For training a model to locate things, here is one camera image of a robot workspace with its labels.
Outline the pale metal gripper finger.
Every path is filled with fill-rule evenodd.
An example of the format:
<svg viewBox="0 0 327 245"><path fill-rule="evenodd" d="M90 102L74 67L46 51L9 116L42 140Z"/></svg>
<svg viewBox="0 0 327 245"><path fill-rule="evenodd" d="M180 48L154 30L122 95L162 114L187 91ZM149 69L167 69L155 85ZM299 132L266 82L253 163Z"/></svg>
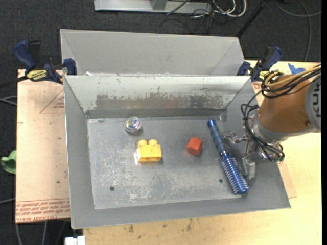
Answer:
<svg viewBox="0 0 327 245"><path fill-rule="evenodd" d="M235 132L224 132L222 134L222 138L224 140L224 142L226 143L232 143L232 144L236 144L236 143L241 143L242 139L239 138Z"/></svg>
<svg viewBox="0 0 327 245"><path fill-rule="evenodd" d="M248 181L255 178L256 163L252 160L249 155L244 154L242 157L242 169L243 174Z"/></svg>

